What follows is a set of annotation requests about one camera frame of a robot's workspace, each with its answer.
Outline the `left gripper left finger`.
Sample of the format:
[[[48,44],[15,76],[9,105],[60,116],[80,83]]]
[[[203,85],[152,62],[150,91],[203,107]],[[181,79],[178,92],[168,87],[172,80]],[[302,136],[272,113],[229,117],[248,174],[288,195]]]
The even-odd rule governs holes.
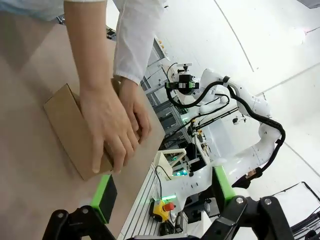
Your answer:
[[[114,240],[107,228],[117,198],[117,189],[111,175],[103,175],[88,205],[69,213],[54,211],[45,229],[44,240]]]

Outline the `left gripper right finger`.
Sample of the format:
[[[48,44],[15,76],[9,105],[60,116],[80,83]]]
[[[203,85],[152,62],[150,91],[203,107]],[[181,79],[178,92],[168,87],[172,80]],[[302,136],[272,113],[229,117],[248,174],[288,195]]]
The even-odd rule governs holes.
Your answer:
[[[293,240],[294,236],[276,197],[266,196],[255,201],[236,195],[224,169],[213,167],[211,189],[219,217],[201,237],[202,240],[232,240],[240,228],[251,228],[259,240]]]

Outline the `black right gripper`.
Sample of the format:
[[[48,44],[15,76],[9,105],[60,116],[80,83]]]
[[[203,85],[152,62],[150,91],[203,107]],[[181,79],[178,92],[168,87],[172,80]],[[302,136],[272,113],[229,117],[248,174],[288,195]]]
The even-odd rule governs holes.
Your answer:
[[[198,82],[191,82],[189,74],[180,74],[178,76],[178,82],[166,82],[164,87],[169,90],[176,90],[181,94],[188,95],[190,89],[199,89]]]

